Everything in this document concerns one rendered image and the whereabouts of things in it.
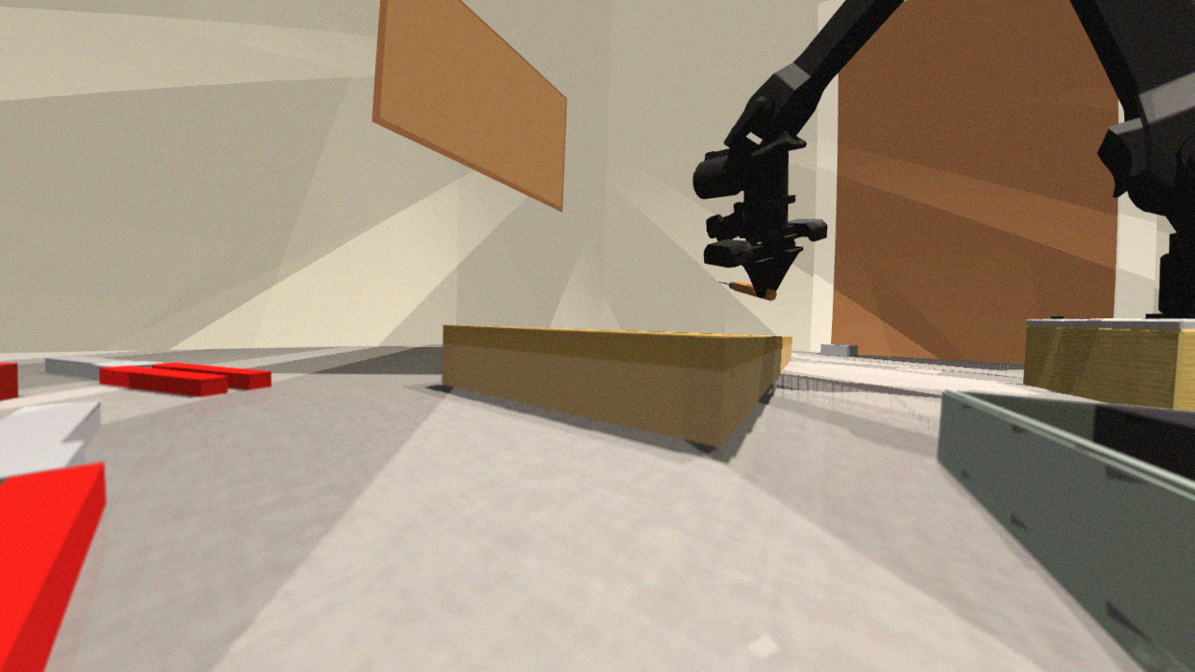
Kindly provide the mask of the brown-handled awl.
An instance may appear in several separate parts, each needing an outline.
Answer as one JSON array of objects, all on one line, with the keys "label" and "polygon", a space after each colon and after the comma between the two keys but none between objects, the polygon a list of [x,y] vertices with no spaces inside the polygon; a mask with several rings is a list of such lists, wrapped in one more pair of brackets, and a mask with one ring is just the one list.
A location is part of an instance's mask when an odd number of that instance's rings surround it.
[{"label": "brown-handled awl", "polygon": [[[721,285],[728,285],[728,282],[721,281]],[[733,288],[736,292],[742,292],[742,293],[746,293],[746,294],[750,294],[750,295],[758,297],[756,293],[754,292],[754,288],[752,288],[752,285],[741,285],[741,282],[731,282],[731,285],[729,285],[729,286],[730,286],[730,288]],[[777,295],[777,293],[774,291],[768,289],[766,292],[766,297],[762,299],[762,301],[774,301],[776,295]]]}]

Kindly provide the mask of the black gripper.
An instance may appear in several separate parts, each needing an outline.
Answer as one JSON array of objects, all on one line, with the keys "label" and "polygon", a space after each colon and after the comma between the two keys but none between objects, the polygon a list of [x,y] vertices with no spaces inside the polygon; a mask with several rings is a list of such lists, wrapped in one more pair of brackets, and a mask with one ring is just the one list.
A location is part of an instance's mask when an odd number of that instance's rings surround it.
[{"label": "black gripper", "polygon": [[795,218],[788,222],[788,203],[795,203],[795,195],[788,194],[789,188],[744,195],[744,203],[739,203],[739,210],[744,210],[744,231],[739,238],[746,242],[724,239],[706,245],[704,264],[742,265],[758,298],[764,299],[768,289],[777,292],[795,257],[803,251],[803,246],[795,246],[793,239],[805,236],[810,242],[822,242],[828,226],[822,218]]}]

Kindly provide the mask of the white rectangular block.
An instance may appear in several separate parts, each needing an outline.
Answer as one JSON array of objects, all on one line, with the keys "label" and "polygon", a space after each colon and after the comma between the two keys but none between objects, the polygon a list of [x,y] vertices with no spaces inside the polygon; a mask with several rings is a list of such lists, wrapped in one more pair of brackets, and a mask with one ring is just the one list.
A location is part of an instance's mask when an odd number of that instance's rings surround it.
[{"label": "white rectangular block", "polygon": [[857,358],[858,346],[821,344],[821,356]]}]

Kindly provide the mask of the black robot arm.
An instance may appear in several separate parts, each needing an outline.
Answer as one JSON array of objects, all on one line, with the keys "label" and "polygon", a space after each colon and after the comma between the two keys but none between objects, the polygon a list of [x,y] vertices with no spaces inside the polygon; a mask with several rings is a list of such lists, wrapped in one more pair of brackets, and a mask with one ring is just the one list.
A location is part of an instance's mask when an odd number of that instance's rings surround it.
[{"label": "black robot arm", "polygon": [[[701,198],[789,188],[789,149],[819,109],[825,88],[905,0],[846,0],[811,43],[753,93],[723,145],[693,172]],[[1195,0],[1070,0],[1119,102],[1101,161],[1140,210],[1166,216],[1160,257],[1160,312],[1195,314]],[[759,145],[746,138],[755,133]]]}]

